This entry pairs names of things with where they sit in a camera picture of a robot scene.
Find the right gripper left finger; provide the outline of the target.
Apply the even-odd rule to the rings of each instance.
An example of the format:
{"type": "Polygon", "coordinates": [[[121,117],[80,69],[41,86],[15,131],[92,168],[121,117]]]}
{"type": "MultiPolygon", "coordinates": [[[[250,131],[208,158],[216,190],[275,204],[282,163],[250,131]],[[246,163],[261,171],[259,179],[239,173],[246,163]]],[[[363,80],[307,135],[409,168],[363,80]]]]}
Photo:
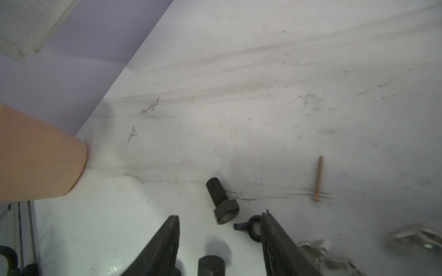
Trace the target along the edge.
{"type": "Polygon", "coordinates": [[[181,271],[176,268],[179,240],[179,217],[169,216],[123,275],[179,276],[181,271]]]}

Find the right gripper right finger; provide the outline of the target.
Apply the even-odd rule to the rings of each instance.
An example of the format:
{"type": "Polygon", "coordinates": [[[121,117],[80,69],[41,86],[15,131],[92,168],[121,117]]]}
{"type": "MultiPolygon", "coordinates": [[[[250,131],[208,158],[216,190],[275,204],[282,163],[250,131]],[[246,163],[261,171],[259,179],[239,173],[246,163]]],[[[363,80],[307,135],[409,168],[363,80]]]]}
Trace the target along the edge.
{"type": "Polygon", "coordinates": [[[261,243],[268,276],[320,276],[274,216],[261,215],[261,243]]]}

